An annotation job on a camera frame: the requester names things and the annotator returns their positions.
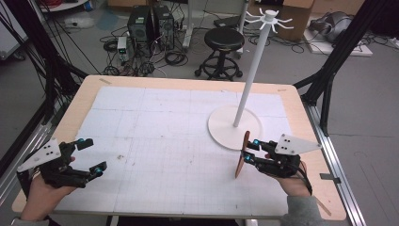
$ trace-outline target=chair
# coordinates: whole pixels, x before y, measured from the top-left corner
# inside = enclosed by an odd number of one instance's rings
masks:
[[[208,80],[215,78],[232,81],[235,76],[243,76],[237,63],[233,59],[226,57],[231,51],[243,47],[245,41],[240,32],[224,27],[214,28],[205,34],[204,40],[213,49],[213,52],[199,65],[199,69],[195,70],[196,77],[200,76],[202,71],[208,75]],[[229,66],[225,66],[226,60],[231,63]]]

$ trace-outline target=gray floor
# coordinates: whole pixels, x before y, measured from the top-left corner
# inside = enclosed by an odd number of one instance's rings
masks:
[[[63,17],[75,11],[58,16]],[[127,14],[112,12],[102,6],[89,15],[95,19],[94,27],[74,30],[71,36],[101,72],[106,66],[106,52],[99,38],[109,36],[111,31],[126,25]],[[212,27],[214,18],[213,15],[207,15],[201,25]],[[196,25],[201,21],[200,17],[196,18]],[[210,53],[202,41],[204,32],[200,30],[193,35],[186,65],[162,68],[168,78],[205,79],[194,76],[194,70]],[[70,46],[69,54],[74,65],[96,74],[77,49],[72,47],[72,42],[64,41]],[[255,82],[293,84],[316,73],[327,56],[311,54],[306,46],[303,47],[304,53],[298,54],[291,47],[271,42],[264,49]],[[374,53],[372,57],[351,56],[336,76],[328,129],[367,225],[399,225],[399,182],[395,170],[399,165],[399,122],[396,119],[399,102],[395,101],[399,96],[399,53],[379,44],[370,44],[368,47]],[[237,60],[244,76],[235,79],[236,82],[246,80],[255,48],[246,42],[244,54]],[[153,76],[165,77],[159,71],[155,71]],[[0,61],[0,94],[3,97],[0,99],[0,156],[3,156],[43,101],[39,79],[29,60]],[[7,224],[15,216],[10,205],[17,190],[18,186],[15,186],[14,191],[1,203],[0,224]],[[95,216],[55,218],[63,225],[105,223],[104,217]],[[276,224],[260,222],[260,225]],[[329,224],[348,225],[349,222],[334,221]]]

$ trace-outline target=white hanger stand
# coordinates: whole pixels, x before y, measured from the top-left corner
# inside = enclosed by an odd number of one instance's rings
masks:
[[[247,15],[254,18],[259,18],[255,21],[249,21],[246,19],[247,22],[263,22],[263,25],[260,28],[262,30],[261,36],[259,37],[255,55],[249,69],[249,75],[243,91],[243,96],[241,97],[240,105],[238,107],[233,105],[222,106],[216,109],[208,120],[208,129],[213,139],[220,145],[237,151],[241,150],[243,146],[243,138],[246,131],[250,131],[252,137],[262,137],[263,127],[260,120],[254,113],[248,109],[245,109],[245,105],[250,88],[255,78],[256,71],[258,70],[259,62],[261,61],[264,45],[266,44],[270,27],[272,27],[275,33],[277,33],[274,27],[275,24],[278,24],[286,29],[293,28],[283,26],[279,23],[287,23],[292,20],[281,21],[276,19],[275,17],[279,13],[278,11],[266,10],[265,13],[263,13],[260,9],[260,12],[262,16],[253,16],[247,12]]]

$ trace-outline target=white paper sheet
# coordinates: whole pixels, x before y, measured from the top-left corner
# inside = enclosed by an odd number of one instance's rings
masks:
[[[94,145],[75,152],[74,169],[106,161],[104,176],[78,189],[58,210],[124,215],[266,218],[287,211],[279,184],[244,165],[234,179],[239,152],[211,138],[207,120],[241,93],[104,87],[77,138]],[[281,98],[251,93],[249,110],[263,123],[261,140],[291,134]]]

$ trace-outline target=round stool seat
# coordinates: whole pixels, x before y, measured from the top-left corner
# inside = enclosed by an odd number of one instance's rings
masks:
[[[214,28],[205,34],[205,43],[213,50],[229,52],[244,45],[244,36],[230,28]]]

